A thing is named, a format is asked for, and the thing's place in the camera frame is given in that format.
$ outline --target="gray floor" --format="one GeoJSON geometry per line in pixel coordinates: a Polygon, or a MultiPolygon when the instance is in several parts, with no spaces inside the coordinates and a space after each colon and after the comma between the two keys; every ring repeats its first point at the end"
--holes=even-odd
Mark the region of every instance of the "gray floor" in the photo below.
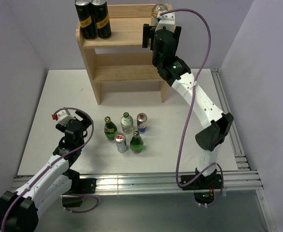
{"type": "MultiPolygon", "coordinates": [[[[208,209],[198,208],[192,193],[105,196],[95,210],[72,214],[56,201],[37,232],[266,232],[255,191],[227,192],[208,209]]],[[[84,207],[93,204],[84,203],[84,207]]]]}

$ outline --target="white floor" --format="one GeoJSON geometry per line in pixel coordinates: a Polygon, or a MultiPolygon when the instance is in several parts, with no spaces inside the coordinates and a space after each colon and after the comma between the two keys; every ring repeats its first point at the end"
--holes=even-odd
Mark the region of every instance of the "white floor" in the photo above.
{"type": "MultiPolygon", "coordinates": [[[[201,72],[198,80],[213,102],[220,106],[210,70],[201,72]]],[[[81,174],[130,174],[174,172],[180,137],[189,106],[178,93],[170,89],[165,103],[161,103],[157,82],[106,84],[101,105],[96,104],[85,70],[50,70],[41,95],[30,136],[18,175],[33,175],[47,162],[63,133],[55,129],[51,114],[60,107],[76,107],[86,111],[94,120],[94,136],[82,150],[72,169],[81,174]],[[148,115],[148,130],[142,134],[144,151],[134,154],[129,148],[117,151],[115,142],[104,135],[104,117],[110,116],[120,128],[124,112],[148,115]]],[[[194,136],[202,130],[198,118],[192,114],[182,152],[180,171],[194,171],[202,149],[194,136]]],[[[129,144],[132,135],[127,135],[129,144]]],[[[221,146],[218,163],[224,171],[237,171],[229,137],[221,146]]]]}

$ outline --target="red cap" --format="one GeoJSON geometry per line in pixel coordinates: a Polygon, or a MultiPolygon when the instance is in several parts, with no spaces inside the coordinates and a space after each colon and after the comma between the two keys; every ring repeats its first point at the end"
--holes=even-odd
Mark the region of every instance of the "red cap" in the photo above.
{"type": "Polygon", "coordinates": [[[57,115],[52,115],[52,119],[53,120],[58,120],[58,116],[57,115]]]}

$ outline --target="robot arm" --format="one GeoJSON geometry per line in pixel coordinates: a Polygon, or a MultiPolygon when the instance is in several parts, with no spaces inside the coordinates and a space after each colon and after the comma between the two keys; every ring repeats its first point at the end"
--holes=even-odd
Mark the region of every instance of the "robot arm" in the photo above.
{"type": "MultiPolygon", "coordinates": [[[[211,163],[217,162],[220,144],[224,142],[228,134],[233,116],[225,114],[218,108],[198,83],[187,64],[176,56],[181,27],[175,26],[175,15],[169,13],[161,16],[156,27],[144,25],[143,47],[147,48],[150,41],[150,49],[153,51],[152,64],[157,68],[159,75],[173,89],[175,89],[191,105],[193,90],[195,100],[193,111],[197,115],[204,128],[196,136],[196,142],[204,150],[197,173],[211,163]]],[[[210,177],[216,174],[216,167],[212,166],[202,175],[210,177]]]]}
{"type": "Polygon", "coordinates": [[[60,140],[53,156],[31,180],[15,192],[6,191],[1,196],[0,229],[8,208],[16,199],[18,200],[5,221],[5,231],[33,232],[41,215],[60,195],[66,192],[80,194],[87,190],[87,183],[84,180],[81,181],[79,173],[71,170],[70,167],[81,154],[81,149],[75,152],[73,150],[84,144],[87,128],[92,123],[82,112],[76,111],[76,114],[83,120],[80,121],[71,116],[68,110],[61,110],[52,116],[58,121],[56,128],[65,136],[60,140]]]}

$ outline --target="black can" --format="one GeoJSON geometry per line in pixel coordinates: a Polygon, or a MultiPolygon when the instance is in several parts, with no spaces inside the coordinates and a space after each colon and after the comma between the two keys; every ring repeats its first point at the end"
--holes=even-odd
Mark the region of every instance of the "black can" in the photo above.
{"type": "Polygon", "coordinates": [[[81,32],[84,38],[88,40],[95,39],[97,37],[97,31],[92,15],[93,5],[90,3],[90,0],[75,0],[74,5],[77,9],[81,32]]]}
{"type": "Polygon", "coordinates": [[[111,27],[106,0],[92,0],[93,14],[99,38],[111,37],[111,27]]]}

